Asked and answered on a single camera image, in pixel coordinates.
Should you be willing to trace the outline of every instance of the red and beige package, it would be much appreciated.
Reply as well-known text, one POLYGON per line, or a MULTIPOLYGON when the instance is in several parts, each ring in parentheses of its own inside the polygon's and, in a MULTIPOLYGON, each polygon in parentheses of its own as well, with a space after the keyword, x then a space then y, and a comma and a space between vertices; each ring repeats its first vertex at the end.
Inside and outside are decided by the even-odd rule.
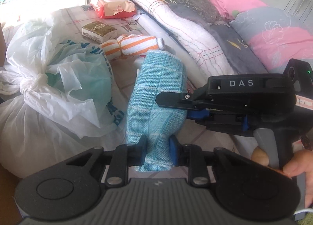
POLYGON ((91 0, 90 4, 100 18, 126 18, 136 14, 130 0, 91 0))

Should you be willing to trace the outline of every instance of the white cable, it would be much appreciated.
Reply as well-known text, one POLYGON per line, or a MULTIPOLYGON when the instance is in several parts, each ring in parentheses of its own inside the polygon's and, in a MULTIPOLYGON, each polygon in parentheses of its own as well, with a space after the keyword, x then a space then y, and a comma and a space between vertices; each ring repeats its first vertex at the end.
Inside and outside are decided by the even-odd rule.
POLYGON ((310 212, 310 213, 313 213, 313 208, 307 208, 307 209, 302 209, 302 210, 296 211, 296 212, 295 212, 295 215, 296 215, 296 214, 299 214, 299 213, 303 213, 303 212, 310 212))

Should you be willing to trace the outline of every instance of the ribbed gray surface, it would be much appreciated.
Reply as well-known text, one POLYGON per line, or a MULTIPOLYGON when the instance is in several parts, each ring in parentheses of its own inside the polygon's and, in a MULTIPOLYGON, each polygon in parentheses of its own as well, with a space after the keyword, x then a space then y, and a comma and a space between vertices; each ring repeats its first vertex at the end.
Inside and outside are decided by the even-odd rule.
POLYGON ((40 222, 30 218, 21 225, 295 225, 290 219, 253 222, 223 210, 205 189, 189 186, 185 179, 139 179, 107 191, 89 213, 64 222, 40 222))

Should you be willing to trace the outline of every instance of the white towel with red stripes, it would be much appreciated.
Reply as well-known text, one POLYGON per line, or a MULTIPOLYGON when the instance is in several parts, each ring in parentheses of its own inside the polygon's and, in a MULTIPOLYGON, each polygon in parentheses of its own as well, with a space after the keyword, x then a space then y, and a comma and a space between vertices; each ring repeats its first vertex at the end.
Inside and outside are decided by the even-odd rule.
POLYGON ((149 50, 164 50, 162 38, 145 35, 121 35, 100 45, 109 61, 117 58, 145 56, 149 50))

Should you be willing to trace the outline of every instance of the blue checkered cloth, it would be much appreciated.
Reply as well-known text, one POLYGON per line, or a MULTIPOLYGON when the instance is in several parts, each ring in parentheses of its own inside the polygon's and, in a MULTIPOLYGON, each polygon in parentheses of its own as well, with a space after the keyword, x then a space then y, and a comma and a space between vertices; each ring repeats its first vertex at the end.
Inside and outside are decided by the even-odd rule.
POLYGON ((165 51, 151 50, 141 66, 127 108, 127 143, 148 137, 145 164, 140 172, 170 170, 168 138, 184 123, 187 111, 161 108, 155 102, 163 91, 186 92, 186 69, 180 59, 165 51))

